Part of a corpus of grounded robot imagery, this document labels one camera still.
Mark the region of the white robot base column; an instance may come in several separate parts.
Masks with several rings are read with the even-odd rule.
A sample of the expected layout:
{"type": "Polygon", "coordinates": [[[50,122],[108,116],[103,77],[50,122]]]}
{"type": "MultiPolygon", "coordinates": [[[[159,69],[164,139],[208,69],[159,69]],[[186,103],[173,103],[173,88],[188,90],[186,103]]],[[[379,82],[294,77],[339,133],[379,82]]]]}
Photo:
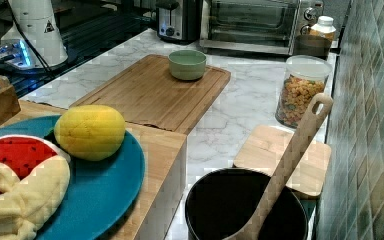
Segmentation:
{"type": "Polygon", "coordinates": [[[16,58],[8,64],[19,70],[55,67],[68,59],[51,0],[8,0],[13,26],[1,38],[15,44],[16,58]]]}

